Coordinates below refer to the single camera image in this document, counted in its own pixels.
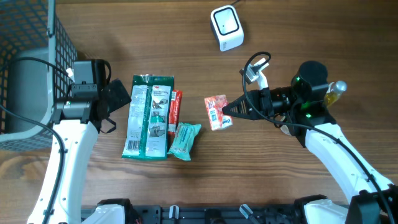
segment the bottle cap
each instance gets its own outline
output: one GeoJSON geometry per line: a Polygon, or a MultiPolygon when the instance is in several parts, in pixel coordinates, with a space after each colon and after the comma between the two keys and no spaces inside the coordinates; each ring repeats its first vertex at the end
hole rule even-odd
{"type": "Polygon", "coordinates": [[[337,94],[344,93],[347,90],[347,84],[344,81],[337,81],[333,87],[333,91],[337,94]]]}

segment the white cube device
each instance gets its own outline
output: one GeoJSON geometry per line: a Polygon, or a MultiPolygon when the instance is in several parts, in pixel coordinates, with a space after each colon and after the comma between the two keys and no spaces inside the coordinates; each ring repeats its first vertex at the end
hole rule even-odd
{"type": "Polygon", "coordinates": [[[226,51],[243,43],[243,29],[233,6],[223,6],[211,12],[211,29],[220,51],[226,51]]]}

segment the teal plastic pouch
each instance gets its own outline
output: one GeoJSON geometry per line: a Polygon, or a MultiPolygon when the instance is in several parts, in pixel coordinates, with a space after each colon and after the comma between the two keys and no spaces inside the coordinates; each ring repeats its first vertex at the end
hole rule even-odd
{"type": "Polygon", "coordinates": [[[190,161],[191,157],[189,156],[189,152],[191,151],[193,140],[199,133],[200,128],[200,124],[192,125],[179,123],[175,132],[173,144],[167,154],[173,154],[179,159],[190,161]]]}
{"type": "Polygon", "coordinates": [[[174,77],[134,75],[122,158],[165,160],[174,77]]]}

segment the barcode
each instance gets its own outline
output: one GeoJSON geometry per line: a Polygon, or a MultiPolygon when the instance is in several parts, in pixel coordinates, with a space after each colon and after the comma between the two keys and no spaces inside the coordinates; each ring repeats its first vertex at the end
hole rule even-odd
{"type": "Polygon", "coordinates": [[[127,150],[129,150],[129,151],[139,150],[139,142],[140,141],[129,140],[129,144],[127,145],[127,150]]]}
{"type": "Polygon", "coordinates": [[[177,95],[177,92],[172,92],[172,100],[175,100],[175,96],[177,95]]]}
{"type": "Polygon", "coordinates": [[[210,110],[211,121],[217,120],[216,110],[210,110]]]}

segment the plastic crate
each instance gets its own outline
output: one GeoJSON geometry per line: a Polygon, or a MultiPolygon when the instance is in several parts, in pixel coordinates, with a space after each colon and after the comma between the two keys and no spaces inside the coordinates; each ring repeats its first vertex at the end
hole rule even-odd
{"type": "MultiPolygon", "coordinates": [[[[0,67],[18,57],[37,57],[66,69],[76,48],[55,13],[55,1],[0,1],[0,67]]],[[[0,71],[0,103],[10,111],[51,126],[54,99],[66,94],[69,77],[40,62],[20,61],[0,71]]],[[[50,147],[43,128],[0,116],[0,149],[29,151],[50,147]]]]}

